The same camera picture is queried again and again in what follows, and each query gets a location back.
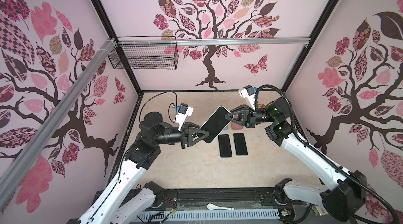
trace wire basket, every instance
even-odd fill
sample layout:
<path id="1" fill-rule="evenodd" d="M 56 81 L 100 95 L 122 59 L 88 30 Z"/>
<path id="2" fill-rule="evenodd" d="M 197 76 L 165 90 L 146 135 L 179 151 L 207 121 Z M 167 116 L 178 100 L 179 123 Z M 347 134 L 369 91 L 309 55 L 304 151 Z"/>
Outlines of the wire basket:
<path id="1" fill-rule="evenodd" d="M 150 36 L 136 36 L 136 38 L 146 37 Z M 114 69 L 122 69 L 128 64 L 131 69 L 176 70 L 179 58 L 176 38 L 174 36 L 164 36 L 162 41 L 155 42 L 153 43 L 151 40 L 135 40 L 130 43 L 118 44 L 119 47 L 116 47 L 109 54 L 109 60 Z"/>

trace smartphone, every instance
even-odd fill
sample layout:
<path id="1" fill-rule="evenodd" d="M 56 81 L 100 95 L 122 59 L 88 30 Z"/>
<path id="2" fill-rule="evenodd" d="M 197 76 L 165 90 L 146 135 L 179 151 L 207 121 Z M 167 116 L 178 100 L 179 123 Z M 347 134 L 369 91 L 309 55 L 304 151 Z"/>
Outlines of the smartphone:
<path id="1" fill-rule="evenodd" d="M 229 135 L 219 135 L 220 157 L 232 157 Z"/>
<path id="2" fill-rule="evenodd" d="M 235 153 L 237 156 L 248 155 L 246 148 L 245 135 L 243 133 L 234 133 Z"/>
<path id="3" fill-rule="evenodd" d="M 201 130 L 210 132 L 209 136 L 204 139 L 206 143 L 211 143 L 216 136 L 218 136 L 221 131 L 229 124 L 229 121 L 225 119 L 225 115 L 229 113 L 229 110 L 224 108 L 223 106 L 219 106 L 204 122 L 204 124 L 200 127 Z"/>

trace white spoon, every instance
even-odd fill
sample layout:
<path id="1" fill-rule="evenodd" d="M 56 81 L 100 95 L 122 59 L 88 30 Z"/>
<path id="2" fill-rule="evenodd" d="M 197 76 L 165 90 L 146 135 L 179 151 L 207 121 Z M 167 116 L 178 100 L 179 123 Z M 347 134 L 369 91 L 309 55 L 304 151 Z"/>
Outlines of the white spoon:
<path id="1" fill-rule="evenodd" d="M 232 211 L 234 210 L 232 207 L 219 207 L 219 206 L 216 206 L 216 205 L 211 204 L 211 203 L 209 203 L 207 205 L 207 208 L 209 210 L 216 210 L 216 209 L 225 209 L 225 210 L 232 210 Z"/>

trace pink wall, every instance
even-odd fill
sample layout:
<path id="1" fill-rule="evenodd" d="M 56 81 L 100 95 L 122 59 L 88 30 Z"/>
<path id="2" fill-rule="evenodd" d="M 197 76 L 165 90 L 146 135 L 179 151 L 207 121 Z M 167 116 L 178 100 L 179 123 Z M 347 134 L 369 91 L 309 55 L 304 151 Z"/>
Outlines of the pink wall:
<path id="1" fill-rule="evenodd" d="M 290 97 L 311 143 L 359 170 L 403 223 L 403 0 L 342 0 Z M 390 222 L 373 197 L 358 212 Z"/>
<path id="2" fill-rule="evenodd" d="M 0 174 L 107 39 L 90 0 L 0 0 Z M 105 186 L 137 95 L 106 60 L 1 210 L 66 223 Z"/>
<path id="3" fill-rule="evenodd" d="M 254 11 L 256 1 L 222 0 L 222 4 L 219 2 L 207 4 L 208 0 L 102 0 L 118 36 L 164 33 L 175 34 L 177 37 L 183 34 L 184 39 L 221 38 L 219 35 L 221 29 L 222 38 L 234 37 L 237 33 L 243 33 L 242 37 L 249 37 L 253 32 L 265 29 L 271 29 L 266 34 L 270 33 L 276 37 L 309 36 L 328 0 L 263 0 Z M 273 6 L 272 10 L 269 13 L 265 12 L 264 10 L 270 5 Z M 225 12 L 228 7 L 232 12 Z M 165 8 L 174 10 L 168 15 Z M 209 53 L 205 55 L 202 54 L 203 46 L 180 48 L 177 70 L 139 69 L 134 70 L 134 74 L 144 90 L 238 89 L 245 85 L 264 84 L 267 80 L 282 86 L 289 66 L 301 50 L 301 44 L 260 45 L 260 47 L 243 50 L 235 45 L 228 48 L 211 46 Z M 187 50 L 189 54 L 195 51 L 194 57 L 184 53 Z M 224 50 L 227 54 L 217 55 L 218 50 Z M 266 62 L 264 65 L 259 65 L 258 62 L 265 55 Z"/>

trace beige floor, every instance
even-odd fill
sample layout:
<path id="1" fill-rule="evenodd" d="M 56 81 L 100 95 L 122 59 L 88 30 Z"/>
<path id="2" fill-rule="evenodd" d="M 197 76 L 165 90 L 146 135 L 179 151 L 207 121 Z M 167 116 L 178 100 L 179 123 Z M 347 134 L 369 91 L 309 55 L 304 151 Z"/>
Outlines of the beige floor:
<path id="1" fill-rule="evenodd" d="M 145 93 L 140 108 L 156 94 L 158 93 Z M 194 108 L 192 116 L 187 117 L 186 121 L 198 125 L 202 125 L 218 106 L 231 110 L 245 104 L 238 92 L 179 92 L 177 95 L 178 105 L 184 102 Z M 259 103 L 268 104 L 278 97 L 275 92 L 261 92 Z M 172 93 L 154 98 L 144 107 L 142 119 L 147 113 L 158 111 L 164 121 L 170 123 L 168 106 L 171 102 L 175 102 L 175 95 Z M 139 113 L 126 149 L 140 131 L 138 116 Z M 229 158 L 220 157 L 217 138 L 210 144 L 200 141 L 186 149 L 181 149 L 179 143 L 161 145 L 161 154 L 139 183 L 143 186 L 154 181 L 164 188 L 260 187 L 274 186 L 284 178 L 293 178 L 299 182 L 320 185 L 318 177 L 305 164 L 267 137 L 264 130 L 267 126 L 268 124 L 260 124 L 256 128 L 232 130 L 229 124 L 228 130 L 221 132 L 230 136 L 233 156 Z M 237 132 L 245 135 L 247 156 L 235 154 L 233 133 Z"/>

